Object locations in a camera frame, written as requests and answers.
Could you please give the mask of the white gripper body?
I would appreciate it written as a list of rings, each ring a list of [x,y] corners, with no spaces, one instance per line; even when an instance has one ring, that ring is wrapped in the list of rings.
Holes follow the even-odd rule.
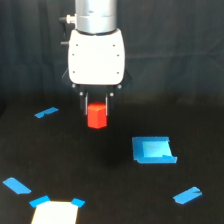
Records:
[[[62,75],[67,85],[107,86],[122,88],[131,82],[125,66],[125,47],[122,32],[87,35],[74,29],[68,46],[68,68]]]

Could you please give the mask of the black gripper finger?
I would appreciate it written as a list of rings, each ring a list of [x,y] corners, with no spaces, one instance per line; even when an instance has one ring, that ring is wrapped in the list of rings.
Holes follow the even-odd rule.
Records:
[[[83,114],[86,115],[88,113],[88,92],[87,91],[81,91],[79,93],[80,98],[80,108],[83,111]]]
[[[115,94],[112,91],[109,91],[106,93],[105,102],[106,102],[106,115],[107,116],[110,115],[110,112],[113,109],[114,97],[115,97]]]

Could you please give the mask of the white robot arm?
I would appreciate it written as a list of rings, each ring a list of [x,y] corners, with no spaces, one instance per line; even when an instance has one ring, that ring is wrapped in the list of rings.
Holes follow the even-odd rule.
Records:
[[[125,46],[117,27],[117,0],[74,0],[75,13],[60,17],[64,25],[72,24],[68,47],[68,68],[62,78],[77,88],[80,107],[88,114],[89,86],[106,87],[106,114],[109,114],[115,89],[125,80]]]

